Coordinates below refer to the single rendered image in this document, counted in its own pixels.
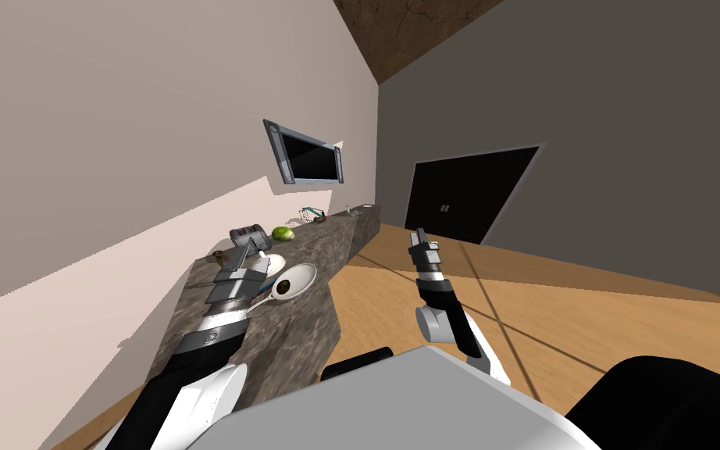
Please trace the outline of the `grey framed television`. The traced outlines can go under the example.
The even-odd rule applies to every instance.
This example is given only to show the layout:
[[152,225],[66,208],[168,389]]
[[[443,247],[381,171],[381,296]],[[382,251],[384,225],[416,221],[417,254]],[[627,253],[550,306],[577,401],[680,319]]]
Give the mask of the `grey framed television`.
[[342,184],[341,150],[327,143],[263,120],[285,184]]

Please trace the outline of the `white spoon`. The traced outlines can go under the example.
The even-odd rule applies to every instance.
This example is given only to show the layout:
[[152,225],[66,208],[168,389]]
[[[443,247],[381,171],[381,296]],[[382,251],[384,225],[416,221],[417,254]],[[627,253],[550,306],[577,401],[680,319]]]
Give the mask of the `white spoon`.
[[281,305],[300,296],[315,283],[317,272],[316,265],[311,263],[298,264],[285,270],[268,289],[267,296],[247,311],[248,316],[260,306]]

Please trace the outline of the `grey toaster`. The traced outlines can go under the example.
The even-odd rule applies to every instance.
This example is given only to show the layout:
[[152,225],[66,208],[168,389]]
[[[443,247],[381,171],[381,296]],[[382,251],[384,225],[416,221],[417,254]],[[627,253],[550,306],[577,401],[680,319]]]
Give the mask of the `grey toaster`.
[[230,239],[234,247],[246,246],[250,255],[268,251],[273,246],[273,241],[259,224],[230,230]]

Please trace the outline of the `black double door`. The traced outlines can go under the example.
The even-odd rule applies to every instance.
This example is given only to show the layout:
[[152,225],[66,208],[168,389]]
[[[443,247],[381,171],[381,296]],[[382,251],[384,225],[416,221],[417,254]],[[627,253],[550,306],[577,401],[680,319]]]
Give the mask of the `black double door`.
[[405,228],[482,244],[539,145],[415,164]]

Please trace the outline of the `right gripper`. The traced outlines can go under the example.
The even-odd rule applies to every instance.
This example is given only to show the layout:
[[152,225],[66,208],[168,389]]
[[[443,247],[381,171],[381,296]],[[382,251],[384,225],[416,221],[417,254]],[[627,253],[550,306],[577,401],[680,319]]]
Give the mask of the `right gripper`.
[[422,228],[418,228],[417,233],[410,233],[409,240],[411,247],[408,249],[408,254],[416,270],[420,273],[439,273],[441,259],[437,243],[429,241]]

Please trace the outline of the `white bowl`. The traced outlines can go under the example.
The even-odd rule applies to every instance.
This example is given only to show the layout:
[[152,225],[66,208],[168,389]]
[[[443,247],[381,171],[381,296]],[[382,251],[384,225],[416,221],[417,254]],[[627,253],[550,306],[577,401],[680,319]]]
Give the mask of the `white bowl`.
[[286,265],[285,258],[281,255],[266,254],[269,258],[269,264],[255,264],[251,268],[262,273],[266,278],[276,276]]

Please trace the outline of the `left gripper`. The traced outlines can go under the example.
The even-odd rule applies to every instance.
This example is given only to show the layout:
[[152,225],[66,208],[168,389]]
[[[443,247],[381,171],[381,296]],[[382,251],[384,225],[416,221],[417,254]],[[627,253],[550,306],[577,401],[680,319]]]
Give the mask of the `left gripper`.
[[208,295],[208,304],[251,300],[260,291],[267,278],[269,258],[259,249],[258,259],[251,266],[244,266],[245,259],[255,253],[254,241],[235,244],[231,264],[218,272]]

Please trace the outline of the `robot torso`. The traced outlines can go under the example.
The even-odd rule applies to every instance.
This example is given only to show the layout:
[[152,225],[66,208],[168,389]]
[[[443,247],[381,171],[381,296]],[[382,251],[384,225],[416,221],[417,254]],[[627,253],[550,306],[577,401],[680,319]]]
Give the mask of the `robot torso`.
[[600,450],[553,409],[422,346],[223,417],[188,450]]

